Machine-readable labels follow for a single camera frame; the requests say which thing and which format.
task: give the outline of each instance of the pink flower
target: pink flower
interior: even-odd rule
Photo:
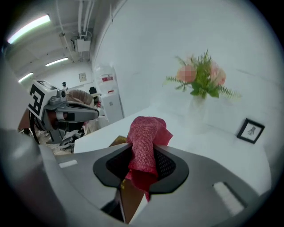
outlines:
[[[219,72],[217,74],[217,79],[215,81],[215,84],[218,85],[223,85],[225,83],[227,76],[226,73],[224,72],[224,70],[219,69]]]
[[[211,81],[214,82],[216,86],[223,85],[227,78],[224,70],[219,68],[219,66],[214,61],[211,63],[210,78],[211,78]]]
[[[216,62],[212,61],[211,62],[211,73],[210,73],[210,77],[211,77],[211,80],[215,80],[216,77],[217,77],[217,74],[219,72],[219,66],[217,65]]]
[[[182,80],[184,82],[193,82],[196,78],[196,70],[193,66],[183,66],[176,75],[178,80]]]

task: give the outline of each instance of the ceiling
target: ceiling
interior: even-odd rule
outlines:
[[[91,13],[88,28],[88,31],[91,33],[93,31],[95,16],[98,12],[100,2],[101,0],[95,0]],[[82,26],[84,24],[87,5],[88,0],[83,1]],[[73,43],[70,41],[72,37],[78,36],[79,0],[58,0],[58,7],[67,44],[71,50],[74,61],[88,61],[89,52],[82,52],[82,56],[80,57],[80,53],[74,51]],[[24,25],[46,14],[49,15],[50,22],[34,28],[7,47],[6,59],[15,72],[16,77],[19,79],[30,72],[33,72],[36,76],[50,68],[73,62],[64,38],[59,36],[62,31],[56,10],[56,0],[40,1],[40,3],[32,5],[25,11],[21,19],[14,24],[7,36],[9,37]],[[69,60],[55,64],[52,67],[45,66],[46,64],[63,57],[68,57]]]

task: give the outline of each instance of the green leaves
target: green leaves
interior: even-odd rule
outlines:
[[[197,96],[200,94],[199,90],[202,87],[201,84],[197,83],[196,81],[191,83],[193,91],[191,92],[192,95]]]
[[[218,93],[218,89],[215,88],[213,90],[209,90],[208,94],[210,94],[211,97],[213,98],[218,98],[219,97],[219,93]]]
[[[241,98],[241,94],[237,93],[236,91],[232,91],[223,85],[218,86],[216,89],[218,89],[220,94],[225,95],[228,98]]]
[[[193,88],[193,90],[199,90],[199,88],[201,88],[201,84],[197,83],[196,81],[191,83],[191,86]]]
[[[189,85],[192,86],[193,91],[191,91],[191,95],[200,96],[202,98],[206,98],[207,94],[209,94],[213,98],[219,98],[219,94],[223,94],[228,98],[240,98],[241,95],[235,91],[232,91],[224,86],[216,86],[215,81],[211,81],[211,57],[208,53],[208,50],[201,54],[198,58],[193,55],[188,58],[186,61],[182,60],[180,57],[175,57],[180,65],[187,66],[191,65],[196,70],[196,78],[194,82],[184,82],[182,80],[177,79],[176,77],[166,77],[166,81],[163,83],[165,85],[169,82],[177,82],[179,86],[175,87],[176,90],[186,91]]]
[[[175,87],[175,90],[181,90],[181,89],[182,89],[182,87],[183,87],[183,84],[182,84],[182,85],[180,85],[180,86]]]
[[[198,90],[193,90],[190,94],[194,95],[194,96],[198,96],[199,95],[199,91]]]
[[[182,66],[186,66],[186,63],[184,62],[184,60],[182,60],[179,56],[176,56],[176,59],[178,60],[178,62],[179,62]]]

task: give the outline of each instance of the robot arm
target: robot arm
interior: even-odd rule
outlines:
[[[44,80],[34,80],[28,105],[36,126],[51,135],[51,143],[61,143],[66,129],[60,129],[60,122],[78,123],[96,119],[99,112],[82,103],[66,100],[64,90]]]

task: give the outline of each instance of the white tab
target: white tab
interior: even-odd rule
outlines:
[[[233,195],[223,182],[217,182],[213,185],[213,187],[231,215],[235,216],[244,209],[241,202]]]
[[[66,162],[59,163],[59,166],[61,168],[65,168],[65,167],[69,167],[69,166],[76,165],[76,164],[78,164],[78,162],[75,159],[73,159],[71,161],[66,161]]]

